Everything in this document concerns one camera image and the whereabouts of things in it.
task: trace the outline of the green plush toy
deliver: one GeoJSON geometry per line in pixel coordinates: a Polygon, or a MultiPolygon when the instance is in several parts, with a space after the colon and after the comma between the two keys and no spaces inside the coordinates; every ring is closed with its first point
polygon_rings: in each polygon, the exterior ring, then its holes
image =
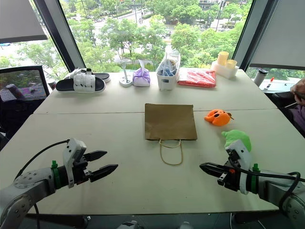
{"type": "Polygon", "coordinates": [[[228,132],[223,131],[221,133],[225,137],[225,145],[224,147],[229,146],[231,143],[235,142],[236,140],[240,139],[244,146],[251,151],[251,142],[249,136],[240,130],[230,130],[228,132]]]}

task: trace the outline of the chair mesh back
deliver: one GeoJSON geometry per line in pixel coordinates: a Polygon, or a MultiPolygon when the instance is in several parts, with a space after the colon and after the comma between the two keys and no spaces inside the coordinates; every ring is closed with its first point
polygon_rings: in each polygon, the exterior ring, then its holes
{"type": "Polygon", "coordinates": [[[0,97],[3,102],[15,99],[34,100],[46,96],[38,70],[0,74],[0,97]]]}

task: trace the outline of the red pen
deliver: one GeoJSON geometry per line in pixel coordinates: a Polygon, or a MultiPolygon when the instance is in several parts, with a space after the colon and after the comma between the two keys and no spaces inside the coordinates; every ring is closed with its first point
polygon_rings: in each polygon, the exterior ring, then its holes
{"type": "Polygon", "coordinates": [[[264,90],[268,90],[268,88],[271,86],[271,83],[272,83],[272,81],[273,81],[274,79],[275,79],[274,77],[271,78],[270,84],[268,84],[268,86],[266,86],[266,88],[265,88],[264,90]]]}

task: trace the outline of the paper bag handle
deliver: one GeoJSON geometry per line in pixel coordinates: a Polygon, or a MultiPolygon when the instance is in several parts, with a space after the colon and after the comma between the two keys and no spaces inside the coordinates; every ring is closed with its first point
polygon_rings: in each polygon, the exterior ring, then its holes
{"type": "Polygon", "coordinates": [[[170,165],[170,166],[178,166],[178,165],[181,165],[181,164],[182,164],[182,162],[183,162],[183,151],[182,151],[181,140],[179,140],[179,143],[178,143],[178,145],[176,145],[176,146],[166,146],[166,145],[162,144],[162,140],[161,140],[161,139],[160,139],[160,141],[159,141],[159,144],[160,144],[160,157],[161,157],[161,160],[162,160],[165,164],[170,165]],[[162,146],[164,146],[164,147],[166,147],[166,148],[170,148],[170,149],[177,148],[177,147],[180,146],[181,161],[180,161],[178,164],[171,164],[171,163],[167,163],[166,161],[164,161],[163,156],[162,156],[162,146]]]}

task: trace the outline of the orange toy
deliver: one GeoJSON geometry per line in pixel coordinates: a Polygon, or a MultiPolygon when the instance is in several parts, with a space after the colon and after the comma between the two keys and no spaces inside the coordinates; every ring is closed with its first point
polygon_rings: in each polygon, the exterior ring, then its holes
{"type": "Polygon", "coordinates": [[[231,117],[230,113],[223,111],[221,109],[214,109],[209,112],[209,114],[204,117],[205,121],[208,121],[216,126],[223,126],[229,123],[231,117]]]}

